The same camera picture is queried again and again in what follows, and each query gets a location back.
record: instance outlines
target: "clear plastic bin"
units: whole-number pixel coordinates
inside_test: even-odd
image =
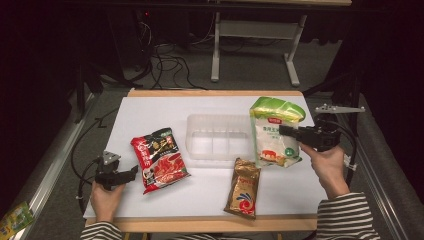
[[[200,167],[232,168],[238,157],[253,160],[249,115],[188,116],[186,147]]]

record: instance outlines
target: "striped shirt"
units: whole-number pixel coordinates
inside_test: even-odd
[[[372,227],[372,216],[363,193],[349,193],[318,206],[317,240],[380,239]],[[120,240],[121,231],[112,223],[99,222],[87,226],[81,233],[83,240]],[[175,239],[214,239],[206,234],[195,234]]]

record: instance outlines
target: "brown snack package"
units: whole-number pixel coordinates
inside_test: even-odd
[[[234,165],[231,190],[224,211],[247,219],[256,219],[256,196],[260,168],[255,163],[237,158]]]

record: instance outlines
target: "black and red package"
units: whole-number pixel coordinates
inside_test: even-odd
[[[190,176],[171,128],[136,137],[131,145],[137,155],[146,188],[143,194],[164,188]]]

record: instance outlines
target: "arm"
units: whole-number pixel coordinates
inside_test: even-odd
[[[108,239],[122,239],[121,231],[112,222],[124,188],[125,184],[116,187],[113,191],[107,191],[101,184],[93,181],[91,205],[96,213],[96,223],[87,226],[82,231],[81,239],[96,239],[99,236],[107,236]]]
[[[317,239],[380,239],[363,193],[350,193],[343,177],[344,151],[336,146],[326,152],[300,144],[311,157],[312,168],[327,193],[318,206]]]

